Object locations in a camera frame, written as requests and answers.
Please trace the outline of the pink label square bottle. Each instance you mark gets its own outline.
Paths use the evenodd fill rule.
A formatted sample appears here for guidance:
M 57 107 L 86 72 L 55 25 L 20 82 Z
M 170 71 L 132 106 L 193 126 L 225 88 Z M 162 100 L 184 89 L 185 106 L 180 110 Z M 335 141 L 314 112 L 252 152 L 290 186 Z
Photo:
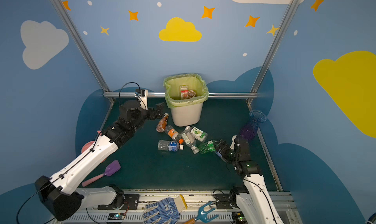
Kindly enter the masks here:
M 187 92 L 189 91 L 188 85 L 181 85 L 180 86 L 180 94 L 181 94 L 181 99 L 188 99 L 187 97 Z

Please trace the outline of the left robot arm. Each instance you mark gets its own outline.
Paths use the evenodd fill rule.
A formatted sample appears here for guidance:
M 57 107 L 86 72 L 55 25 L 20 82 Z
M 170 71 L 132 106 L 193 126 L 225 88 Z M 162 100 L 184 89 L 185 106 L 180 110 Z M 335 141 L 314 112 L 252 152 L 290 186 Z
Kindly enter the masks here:
M 119 107 L 119 118 L 105 128 L 95 143 L 65 168 L 50 177 L 41 176 L 35 187 L 41 203 L 58 221 L 70 218 L 80 209 L 99 205 L 124 205 L 124 192 L 115 185 L 102 188 L 79 188 L 83 180 L 108 156 L 130 140 L 147 120 L 161 119 L 164 103 L 143 109 L 137 100 Z

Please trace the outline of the green bin liner bag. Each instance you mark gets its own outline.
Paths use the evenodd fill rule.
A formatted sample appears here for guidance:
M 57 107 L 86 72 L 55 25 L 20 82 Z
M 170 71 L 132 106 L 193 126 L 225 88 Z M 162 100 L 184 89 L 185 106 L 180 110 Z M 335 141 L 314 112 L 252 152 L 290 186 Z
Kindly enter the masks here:
M 164 79 L 165 100 L 169 108 L 200 104 L 209 97 L 209 89 L 200 75 L 180 74 Z

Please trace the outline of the green plastic bottle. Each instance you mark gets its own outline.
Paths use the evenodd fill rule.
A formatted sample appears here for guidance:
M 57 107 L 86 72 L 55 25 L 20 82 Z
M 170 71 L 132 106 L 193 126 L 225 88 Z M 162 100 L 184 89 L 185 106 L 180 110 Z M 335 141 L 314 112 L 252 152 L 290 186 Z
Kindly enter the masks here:
M 215 152 L 216 147 L 219 145 L 219 143 L 220 143 L 220 141 L 210 140 L 210 141 L 207 141 L 205 143 L 202 143 L 201 145 L 199 145 L 198 148 L 199 148 L 201 154 Z

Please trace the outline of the brown Nescafe coffee bottle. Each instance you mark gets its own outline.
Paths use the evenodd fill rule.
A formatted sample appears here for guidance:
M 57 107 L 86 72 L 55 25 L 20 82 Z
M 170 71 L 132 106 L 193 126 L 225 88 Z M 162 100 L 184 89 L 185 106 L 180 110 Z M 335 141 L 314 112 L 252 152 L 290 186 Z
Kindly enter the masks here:
M 169 114 L 168 113 L 165 113 L 163 115 L 163 117 L 161 118 L 161 120 L 159 121 L 157 127 L 156 127 L 156 131 L 159 132 L 159 133 L 163 133 L 165 131 L 165 128 L 167 126 L 167 120 L 168 120 L 168 117 L 169 117 Z

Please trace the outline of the green white label bottle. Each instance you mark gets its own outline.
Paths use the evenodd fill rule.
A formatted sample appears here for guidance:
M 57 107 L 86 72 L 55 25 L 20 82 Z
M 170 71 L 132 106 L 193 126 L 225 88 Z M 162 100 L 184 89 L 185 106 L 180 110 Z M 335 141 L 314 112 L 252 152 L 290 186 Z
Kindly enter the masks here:
M 202 143 L 205 142 L 208 137 L 208 134 L 205 131 L 194 126 L 186 126 L 186 130 L 188 130 L 195 139 Z

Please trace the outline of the orange label clear bottle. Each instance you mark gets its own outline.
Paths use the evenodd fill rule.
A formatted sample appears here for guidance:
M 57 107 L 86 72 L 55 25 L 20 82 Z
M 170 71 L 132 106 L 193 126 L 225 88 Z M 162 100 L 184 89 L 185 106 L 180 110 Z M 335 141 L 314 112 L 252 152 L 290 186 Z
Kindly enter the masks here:
M 165 128 L 165 133 L 175 142 L 183 145 L 184 140 L 179 132 L 177 132 L 171 125 L 167 125 Z

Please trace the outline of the clear bottle white label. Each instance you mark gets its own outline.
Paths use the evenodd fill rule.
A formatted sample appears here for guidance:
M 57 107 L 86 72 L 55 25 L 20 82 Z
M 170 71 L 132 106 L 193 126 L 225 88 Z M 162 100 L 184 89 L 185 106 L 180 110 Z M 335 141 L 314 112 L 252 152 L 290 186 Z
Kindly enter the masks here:
M 197 154 L 197 153 L 200 152 L 200 150 L 196 146 L 196 141 L 195 141 L 195 138 L 193 137 L 193 135 L 191 133 L 191 127 L 190 126 L 186 126 L 185 130 L 183 130 L 181 132 L 181 136 L 184 140 L 185 145 L 188 146 L 189 148 L 191 148 L 191 150 L 193 151 L 194 154 Z

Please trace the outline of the blue label clear bottle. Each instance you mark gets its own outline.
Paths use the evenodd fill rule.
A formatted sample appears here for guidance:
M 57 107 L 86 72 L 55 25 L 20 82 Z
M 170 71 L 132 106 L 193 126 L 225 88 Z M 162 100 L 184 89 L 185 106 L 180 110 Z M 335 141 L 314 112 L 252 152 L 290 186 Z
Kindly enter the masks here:
M 160 151 L 170 151 L 170 152 L 177 152 L 184 149 L 184 145 L 179 144 L 175 141 L 167 141 L 167 140 L 159 140 L 158 142 L 158 150 Z

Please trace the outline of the purple pink toy shovel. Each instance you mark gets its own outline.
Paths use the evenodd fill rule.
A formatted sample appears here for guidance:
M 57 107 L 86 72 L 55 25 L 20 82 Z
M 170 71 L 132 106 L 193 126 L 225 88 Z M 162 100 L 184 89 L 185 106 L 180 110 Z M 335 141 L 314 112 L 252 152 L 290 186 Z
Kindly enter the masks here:
M 121 169 L 121 165 L 120 165 L 119 161 L 118 160 L 114 160 L 112 163 L 110 163 L 105 168 L 104 173 L 102 173 L 100 175 L 97 175 L 97 176 L 95 176 L 95 177 L 93 177 L 93 178 L 91 178 L 89 180 L 84 181 L 81 185 L 83 187 L 86 187 L 86 186 L 92 184 L 93 182 L 99 180 L 102 177 L 110 177 L 110 176 L 112 176 L 114 173 L 116 173 L 120 169 Z

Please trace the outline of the right controller board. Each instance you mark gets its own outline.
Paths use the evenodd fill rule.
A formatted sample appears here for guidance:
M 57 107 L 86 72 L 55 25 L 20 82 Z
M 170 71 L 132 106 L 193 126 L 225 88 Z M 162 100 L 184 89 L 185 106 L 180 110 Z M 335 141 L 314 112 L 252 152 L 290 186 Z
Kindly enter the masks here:
M 245 224 L 247 223 L 244 214 L 241 212 L 232 212 L 232 224 Z

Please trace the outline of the controller board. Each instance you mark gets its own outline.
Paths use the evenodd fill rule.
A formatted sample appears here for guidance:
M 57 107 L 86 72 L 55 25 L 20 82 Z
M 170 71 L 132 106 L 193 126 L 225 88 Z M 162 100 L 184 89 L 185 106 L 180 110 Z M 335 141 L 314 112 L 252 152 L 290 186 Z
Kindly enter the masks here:
M 247 223 L 244 214 L 241 212 L 232 212 L 232 224 L 245 224 Z
M 125 219 L 125 213 L 110 213 L 108 215 L 108 221 L 123 221 Z

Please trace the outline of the teal garden hand fork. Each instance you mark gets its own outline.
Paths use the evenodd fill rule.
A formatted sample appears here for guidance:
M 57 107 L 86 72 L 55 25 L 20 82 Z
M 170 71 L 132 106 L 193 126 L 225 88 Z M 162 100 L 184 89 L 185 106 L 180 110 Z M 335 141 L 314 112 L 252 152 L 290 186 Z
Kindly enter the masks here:
M 195 218 L 189 219 L 184 224 L 195 224 L 197 221 L 201 221 L 203 223 L 209 223 L 216 218 L 219 217 L 218 214 L 213 215 L 211 218 L 208 217 L 208 215 L 215 210 L 215 208 L 211 208 L 208 211 L 205 211 L 205 207 L 209 207 L 211 204 L 213 204 L 213 201 L 209 201 L 208 203 L 201 206 L 198 210 L 198 214 Z

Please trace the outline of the left controller board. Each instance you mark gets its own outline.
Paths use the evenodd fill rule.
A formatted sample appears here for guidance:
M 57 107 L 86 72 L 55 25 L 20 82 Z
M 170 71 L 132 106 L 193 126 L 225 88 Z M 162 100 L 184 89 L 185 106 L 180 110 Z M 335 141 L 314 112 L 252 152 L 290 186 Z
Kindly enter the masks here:
M 108 215 L 108 221 L 123 221 L 125 219 L 125 213 L 110 213 Z

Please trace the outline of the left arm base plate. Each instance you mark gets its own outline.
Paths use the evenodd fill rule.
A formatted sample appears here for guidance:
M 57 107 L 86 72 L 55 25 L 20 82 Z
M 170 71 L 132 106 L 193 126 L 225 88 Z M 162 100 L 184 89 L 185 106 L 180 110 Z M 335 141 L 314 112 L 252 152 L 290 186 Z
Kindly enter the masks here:
M 99 205 L 98 210 L 136 210 L 139 199 L 139 194 L 117 195 L 111 204 Z

